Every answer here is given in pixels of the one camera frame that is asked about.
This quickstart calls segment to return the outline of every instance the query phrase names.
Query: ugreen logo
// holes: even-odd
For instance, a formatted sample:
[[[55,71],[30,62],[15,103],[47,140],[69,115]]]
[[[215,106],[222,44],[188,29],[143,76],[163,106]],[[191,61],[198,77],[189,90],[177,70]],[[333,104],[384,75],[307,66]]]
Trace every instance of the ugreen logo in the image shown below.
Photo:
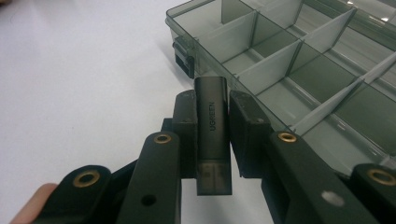
[[[209,130],[216,130],[216,108],[214,102],[209,102]]]

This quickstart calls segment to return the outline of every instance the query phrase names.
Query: human hand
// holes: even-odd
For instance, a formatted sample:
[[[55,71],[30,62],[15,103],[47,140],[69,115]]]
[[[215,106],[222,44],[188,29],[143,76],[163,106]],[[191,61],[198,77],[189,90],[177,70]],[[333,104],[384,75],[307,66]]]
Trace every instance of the human hand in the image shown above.
[[[45,184],[38,188],[32,198],[21,209],[21,211],[12,219],[11,223],[32,223],[40,214],[48,197],[58,187],[57,184]]]
[[[12,0],[0,0],[0,7],[8,5]]]

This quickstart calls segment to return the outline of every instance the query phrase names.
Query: mounting hole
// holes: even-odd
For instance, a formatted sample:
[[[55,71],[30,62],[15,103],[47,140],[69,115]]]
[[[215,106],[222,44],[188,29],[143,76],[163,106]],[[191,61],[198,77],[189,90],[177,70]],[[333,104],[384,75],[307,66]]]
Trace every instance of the mounting hole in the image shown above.
[[[367,175],[379,184],[396,186],[396,178],[386,171],[380,169],[371,169],[367,172]]]
[[[343,197],[330,190],[324,190],[321,193],[321,197],[324,199],[324,201],[336,207],[342,207],[345,204]]]
[[[80,173],[73,180],[73,185],[76,188],[86,188],[96,183],[100,178],[99,172],[96,170],[88,170]]]
[[[148,194],[148,195],[143,196],[141,202],[145,206],[152,206],[153,204],[155,204],[157,202],[157,198],[152,194]]]
[[[161,134],[158,134],[157,136],[155,136],[154,142],[158,143],[158,144],[165,144],[165,143],[170,142],[171,139],[172,139],[172,137],[169,134],[161,133]]]
[[[297,141],[297,137],[291,133],[280,133],[277,135],[277,137],[287,143],[293,143]]]

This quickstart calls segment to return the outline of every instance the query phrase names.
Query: box latch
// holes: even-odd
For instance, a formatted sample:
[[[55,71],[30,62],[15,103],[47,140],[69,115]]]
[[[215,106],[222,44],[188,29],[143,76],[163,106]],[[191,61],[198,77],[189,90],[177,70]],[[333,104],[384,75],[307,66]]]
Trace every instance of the box latch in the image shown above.
[[[194,58],[189,55],[189,46],[182,36],[175,39],[173,44],[175,49],[176,63],[186,73],[189,78],[194,78]]]

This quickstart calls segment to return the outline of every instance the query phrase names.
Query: plastic divider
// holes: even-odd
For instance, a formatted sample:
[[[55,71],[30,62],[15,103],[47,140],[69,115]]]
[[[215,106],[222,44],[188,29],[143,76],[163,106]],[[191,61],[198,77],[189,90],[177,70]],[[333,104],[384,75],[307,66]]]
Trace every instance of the plastic divider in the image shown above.
[[[233,21],[252,11],[252,8],[239,0],[221,1],[221,22]]]
[[[270,57],[249,67],[247,70],[236,75],[236,77],[255,95],[265,91],[286,75],[291,60],[301,44],[301,41],[294,42]]]
[[[303,119],[291,126],[291,130],[299,135],[306,133],[312,127],[321,122],[324,118],[330,115],[334,109],[362,82],[361,79],[356,79],[351,85],[343,88],[337,92],[332,98],[325,103],[318,106],[311,113],[306,115]]]
[[[335,45],[355,13],[356,9],[349,10],[304,36],[302,40],[320,53],[327,51]]]
[[[370,84],[378,77],[384,75],[395,62],[396,62],[396,52],[388,56],[388,58],[386,58],[381,63],[377,64],[372,70],[370,70],[368,73],[362,76],[362,78],[366,83]]]
[[[255,13],[230,21],[220,28],[199,37],[199,43],[220,62],[248,49]]]
[[[298,38],[262,14],[257,15],[251,48],[263,58],[285,48]]]
[[[306,44],[303,44],[295,62],[288,77],[319,103],[330,99],[356,78]]]
[[[296,22],[303,5],[302,0],[245,0],[244,2],[247,2],[253,9],[260,11],[263,16],[274,21],[282,28],[288,28]]]
[[[191,10],[182,10],[183,13],[178,13],[172,19],[193,37],[207,34],[223,25],[221,2],[221,0],[197,2],[197,6],[191,7]]]
[[[310,100],[309,93],[290,78],[285,77],[256,97],[288,127],[314,110],[318,104]]]

